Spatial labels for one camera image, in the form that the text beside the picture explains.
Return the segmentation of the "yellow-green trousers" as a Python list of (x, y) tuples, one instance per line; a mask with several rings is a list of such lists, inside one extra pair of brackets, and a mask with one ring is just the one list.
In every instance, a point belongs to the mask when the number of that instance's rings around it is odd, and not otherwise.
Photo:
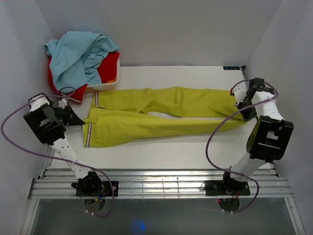
[(226, 90), (184, 87), (95, 93), (84, 119), (84, 147), (211, 133), (236, 112), (235, 102)]

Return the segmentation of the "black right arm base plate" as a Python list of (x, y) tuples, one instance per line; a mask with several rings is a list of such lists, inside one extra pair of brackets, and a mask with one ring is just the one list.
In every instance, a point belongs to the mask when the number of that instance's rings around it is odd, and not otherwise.
[(204, 181), (200, 190), (205, 191), (206, 196), (249, 196), (250, 189), (247, 182), (225, 183), (223, 180)]

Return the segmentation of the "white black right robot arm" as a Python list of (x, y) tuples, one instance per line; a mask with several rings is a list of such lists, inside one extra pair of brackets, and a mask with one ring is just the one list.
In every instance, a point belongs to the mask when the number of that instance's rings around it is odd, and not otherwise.
[(247, 90), (232, 93), (244, 121), (257, 122), (248, 137), (246, 153), (224, 173), (221, 189), (226, 194), (248, 195), (248, 177), (259, 167), (284, 156), (294, 125), (286, 121), (275, 103), (277, 93), (261, 78), (250, 80)]

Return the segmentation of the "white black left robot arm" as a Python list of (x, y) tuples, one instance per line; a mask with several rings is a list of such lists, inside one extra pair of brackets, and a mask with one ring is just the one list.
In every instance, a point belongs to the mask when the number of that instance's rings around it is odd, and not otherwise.
[(82, 126), (85, 123), (74, 113), (66, 98), (54, 106), (45, 93), (39, 93), (28, 100), (30, 111), (23, 116), (38, 140), (54, 149), (72, 170), (77, 182), (71, 186), (88, 196), (98, 196), (104, 184), (98, 174), (87, 166), (79, 165), (74, 150), (66, 137), (68, 126)]

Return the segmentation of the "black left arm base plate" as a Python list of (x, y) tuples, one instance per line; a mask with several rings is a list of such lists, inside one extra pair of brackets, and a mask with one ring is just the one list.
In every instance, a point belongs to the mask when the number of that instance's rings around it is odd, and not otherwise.
[(119, 190), (119, 181), (111, 181), (111, 183), (113, 187), (113, 193), (109, 182), (103, 181), (102, 185), (99, 188), (97, 188), (95, 192), (86, 190), (81, 191), (79, 189), (76, 189), (74, 195), (78, 197), (101, 197), (101, 196), (112, 197), (112, 195), (114, 195), (114, 197), (117, 197)]

